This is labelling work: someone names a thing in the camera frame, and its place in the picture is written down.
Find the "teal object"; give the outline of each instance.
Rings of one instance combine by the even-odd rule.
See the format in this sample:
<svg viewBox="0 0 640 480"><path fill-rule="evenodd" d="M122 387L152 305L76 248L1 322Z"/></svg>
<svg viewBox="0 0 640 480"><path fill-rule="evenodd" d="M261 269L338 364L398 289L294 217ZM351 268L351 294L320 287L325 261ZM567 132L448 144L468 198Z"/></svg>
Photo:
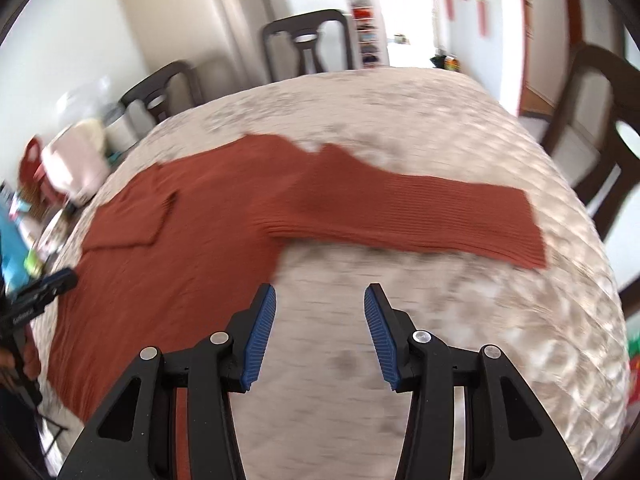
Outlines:
<svg viewBox="0 0 640 480"><path fill-rule="evenodd" d="M7 291L16 290L29 282L24 261L29 254L18 228L11 221L8 211L0 205L0 238L2 253L2 275Z"/></svg>

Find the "quilted tablecloth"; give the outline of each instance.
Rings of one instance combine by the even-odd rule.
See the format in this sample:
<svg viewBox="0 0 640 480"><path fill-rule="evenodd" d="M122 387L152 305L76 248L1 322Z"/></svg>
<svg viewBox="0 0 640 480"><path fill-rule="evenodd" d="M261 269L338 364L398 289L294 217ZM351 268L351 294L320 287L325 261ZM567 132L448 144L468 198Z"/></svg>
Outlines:
<svg viewBox="0 0 640 480"><path fill-rule="evenodd" d="M78 262L96 207L136 173L247 131L278 133L306 150L335 142L397 173L521 188L548 259L547 269L531 271L463 253L290 245L274 279L278 311L260 378L250 394L232 397L247 478L393 478L410 394L392 393L382 379L362 306L370 282L380 282L394 307L450 346L500 346L584 478L595 475L615 450L625 417L628 359L616 283L590 218L553 162L464 75L379 68L303 76L172 117L99 191L57 267ZM56 313L54 304L35 321L34 334L44 366L43 411L70 427L61 442L68 452L82 424L46 381ZM454 479L462 478L463 449L458 391Z"/></svg>

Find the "yellow-green object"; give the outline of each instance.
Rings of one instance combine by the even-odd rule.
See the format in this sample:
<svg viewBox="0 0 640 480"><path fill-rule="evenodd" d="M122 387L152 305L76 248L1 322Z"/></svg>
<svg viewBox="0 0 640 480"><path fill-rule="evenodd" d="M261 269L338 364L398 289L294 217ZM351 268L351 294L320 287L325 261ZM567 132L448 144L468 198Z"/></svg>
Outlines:
<svg viewBox="0 0 640 480"><path fill-rule="evenodd" d="M32 278L39 278L42 275L42 267L44 264L40 261L38 254L33 249L29 251L24 261L24 269Z"/></svg>

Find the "hand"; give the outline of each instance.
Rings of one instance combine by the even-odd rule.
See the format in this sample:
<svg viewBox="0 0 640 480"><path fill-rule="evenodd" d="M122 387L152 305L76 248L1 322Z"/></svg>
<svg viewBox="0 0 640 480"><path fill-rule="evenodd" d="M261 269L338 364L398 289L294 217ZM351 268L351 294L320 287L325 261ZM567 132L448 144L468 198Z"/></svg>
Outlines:
<svg viewBox="0 0 640 480"><path fill-rule="evenodd" d="M30 380L36 379L40 375L40 357L38 355L38 349L33 341L33 333L31 333L31 327L25 328L26 343L22 351L22 360L24 361L24 374L30 378ZM0 348L0 368L8 368L13 370L15 368L14 356L8 350ZM0 384L4 386L13 386L12 384L6 384L10 378L5 374L0 374Z"/></svg>

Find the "blue gripper pad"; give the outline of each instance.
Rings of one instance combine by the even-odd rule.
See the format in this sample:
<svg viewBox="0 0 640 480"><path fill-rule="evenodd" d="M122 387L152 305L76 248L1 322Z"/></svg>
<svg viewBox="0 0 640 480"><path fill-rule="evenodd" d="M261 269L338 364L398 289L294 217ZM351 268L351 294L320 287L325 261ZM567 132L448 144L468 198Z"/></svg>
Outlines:
<svg viewBox="0 0 640 480"><path fill-rule="evenodd" d="M244 348L244 372L242 372L240 382L245 390L249 390L251 384L258 378L275 316L276 291L270 286L260 306L260 312L255 319L249 341Z"/></svg>
<svg viewBox="0 0 640 480"><path fill-rule="evenodd" d="M376 348L382 376L387 383L391 384L391 389L395 391L400 384L396 344L391 337L385 317L370 286L367 287L364 293L364 316L367 318L369 332L371 332L373 346Z"/></svg>

